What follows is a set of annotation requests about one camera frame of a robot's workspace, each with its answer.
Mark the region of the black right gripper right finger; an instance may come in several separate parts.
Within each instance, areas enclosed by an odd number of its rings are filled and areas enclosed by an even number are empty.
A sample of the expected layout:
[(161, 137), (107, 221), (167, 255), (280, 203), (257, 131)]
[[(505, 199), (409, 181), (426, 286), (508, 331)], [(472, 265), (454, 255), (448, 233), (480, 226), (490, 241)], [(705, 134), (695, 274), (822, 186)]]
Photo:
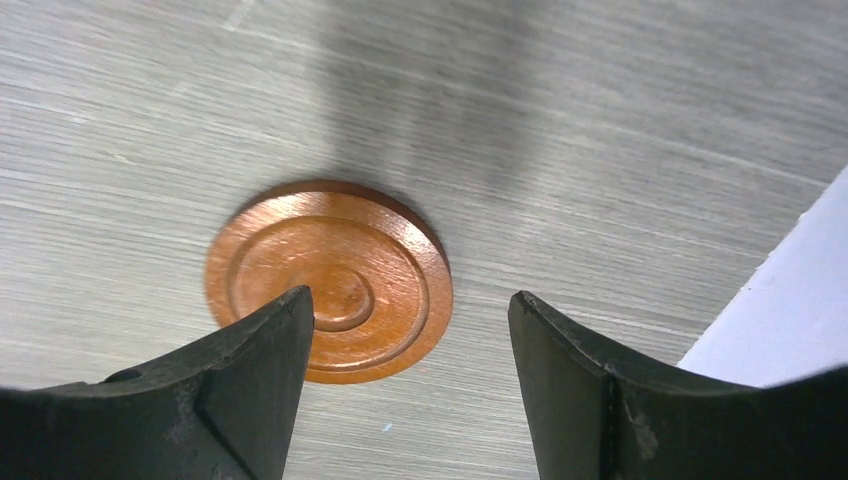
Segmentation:
[(527, 291), (510, 338), (543, 479), (843, 479), (847, 371), (768, 388), (665, 364)]

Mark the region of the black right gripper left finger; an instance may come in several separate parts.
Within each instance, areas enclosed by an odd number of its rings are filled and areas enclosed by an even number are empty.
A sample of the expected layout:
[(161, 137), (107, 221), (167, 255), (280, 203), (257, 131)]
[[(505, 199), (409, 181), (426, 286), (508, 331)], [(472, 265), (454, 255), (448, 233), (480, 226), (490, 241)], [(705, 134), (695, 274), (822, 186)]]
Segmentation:
[(98, 383), (1, 392), (5, 479), (279, 479), (313, 337), (296, 287)]

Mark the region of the brown wooden coaster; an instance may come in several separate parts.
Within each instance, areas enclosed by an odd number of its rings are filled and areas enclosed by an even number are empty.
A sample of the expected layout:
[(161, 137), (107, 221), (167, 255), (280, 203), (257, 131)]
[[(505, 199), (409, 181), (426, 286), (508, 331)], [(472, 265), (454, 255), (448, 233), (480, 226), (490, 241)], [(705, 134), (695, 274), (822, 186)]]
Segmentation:
[(204, 290), (221, 326), (298, 286), (314, 334), (306, 377), (380, 380), (424, 359), (453, 309), (449, 261), (412, 208), (340, 180), (283, 184), (249, 200), (212, 241)]

